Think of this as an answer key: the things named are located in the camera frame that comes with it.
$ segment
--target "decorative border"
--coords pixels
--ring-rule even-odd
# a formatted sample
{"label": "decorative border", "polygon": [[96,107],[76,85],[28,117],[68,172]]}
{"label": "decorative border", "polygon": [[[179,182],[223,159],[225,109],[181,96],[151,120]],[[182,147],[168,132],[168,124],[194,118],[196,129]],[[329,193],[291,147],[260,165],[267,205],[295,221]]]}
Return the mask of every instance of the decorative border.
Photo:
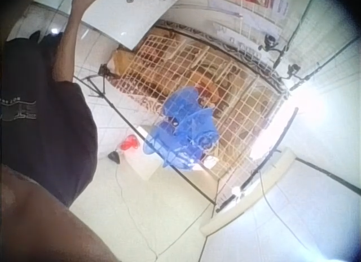
{"label": "decorative border", "polygon": [[252,56],[251,54],[247,54],[245,51],[239,50],[235,47],[232,47],[224,42],[216,39],[208,34],[205,34],[201,31],[198,31],[194,28],[177,24],[172,21],[159,20],[155,27],[173,30],[179,34],[185,35],[187,37],[191,37],[198,41],[205,42],[207,45],[210,45],[213,48],[221,50],[222,52],[228,54],[233,57],[240,63],[244,64],[251,71],[258,74],[261,78],[263,78],[277,93],[281,95],[288,94],[288,90],[285,84],[282,82],[278,73],[273,70],[273,68],[264,62],[260,61],[260,59]]}

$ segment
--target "hand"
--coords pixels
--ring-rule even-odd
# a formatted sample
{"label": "hand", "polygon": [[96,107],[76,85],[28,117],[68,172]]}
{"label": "hand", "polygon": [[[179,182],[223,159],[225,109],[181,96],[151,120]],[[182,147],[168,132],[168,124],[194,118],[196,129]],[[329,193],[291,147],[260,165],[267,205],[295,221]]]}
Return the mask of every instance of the hand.
{"label": "hand", "polygon": [[83,15],[84,12],[93,4],[96,0],[73,0],[72,11],[77,14]]}

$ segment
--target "blue object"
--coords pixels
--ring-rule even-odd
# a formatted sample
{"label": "blue object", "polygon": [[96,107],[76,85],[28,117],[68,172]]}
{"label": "blue object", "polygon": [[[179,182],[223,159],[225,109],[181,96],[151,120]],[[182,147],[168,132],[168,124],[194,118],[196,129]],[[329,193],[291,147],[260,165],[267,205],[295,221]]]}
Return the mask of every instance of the blue object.
{"label": "blue object", "polygon": [[145,154],[158,153],[164,160],[163,167],[172,165],[191,170],[204,150],[212,148],[219,140],[213,110],[202,109],[198,98],[197,89],[186,87],[172,94],[164,103],[164,115],[176,119],[178,126],[169,121],[160,122],[153,127],[143,147]]}

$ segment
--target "black t-shirt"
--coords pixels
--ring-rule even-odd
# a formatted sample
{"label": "black t-shirt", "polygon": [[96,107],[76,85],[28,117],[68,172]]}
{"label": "black t-shirt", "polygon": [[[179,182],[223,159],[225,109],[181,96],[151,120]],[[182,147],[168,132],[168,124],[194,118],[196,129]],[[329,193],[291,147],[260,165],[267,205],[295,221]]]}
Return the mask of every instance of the black t-shirt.
{"label": "black t-shirt", "polygon": [[69,207],[97,163],[96,125],[81,89],[52,81],[28,39],[7,42],[1,60],[1,162]]}

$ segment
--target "person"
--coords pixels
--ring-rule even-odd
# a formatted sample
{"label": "person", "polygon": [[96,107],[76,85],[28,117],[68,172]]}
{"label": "person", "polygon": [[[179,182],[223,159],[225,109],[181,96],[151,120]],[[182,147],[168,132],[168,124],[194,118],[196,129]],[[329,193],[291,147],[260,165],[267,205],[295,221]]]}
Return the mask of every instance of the person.
{"label": "person", "polygon": [[32,0],[1,9],[1,260],[118,261],[68,207],[93,178],[97,133],[73,83],[78,27],[96,0],[73,0],[52,73],[39,44],[5,42]]}

